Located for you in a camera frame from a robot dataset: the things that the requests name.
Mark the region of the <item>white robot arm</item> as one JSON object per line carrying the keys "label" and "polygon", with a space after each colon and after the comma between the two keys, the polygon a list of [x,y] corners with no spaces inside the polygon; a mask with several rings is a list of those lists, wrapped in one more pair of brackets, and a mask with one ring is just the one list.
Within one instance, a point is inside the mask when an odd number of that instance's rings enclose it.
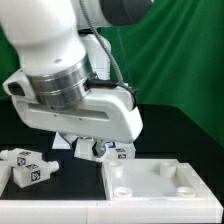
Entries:
{"label": "white robot arm", "polygon": [[20,68],[3,84],[32,128],[130,144],[143,124],[133,90],[107,79],[119,69],[100,27],[134,25],[154,0],[0,0],[0,27]]}

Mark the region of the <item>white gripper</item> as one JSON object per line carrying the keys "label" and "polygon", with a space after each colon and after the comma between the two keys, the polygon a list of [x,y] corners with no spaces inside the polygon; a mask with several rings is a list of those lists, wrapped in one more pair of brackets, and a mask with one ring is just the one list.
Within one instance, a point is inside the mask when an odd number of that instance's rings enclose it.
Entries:
{"label": "white gripper", "polygon": [[96,157],[105,154],[105,140],[132,143],[143,128],[133,95],[120,86],[92,88],[80,101],[62,109],[40,104],[21,69],[3,83],[3,89],[27,126],[59,132],[71,149],[76,148],[78,136],[101,139],[93,145]]}

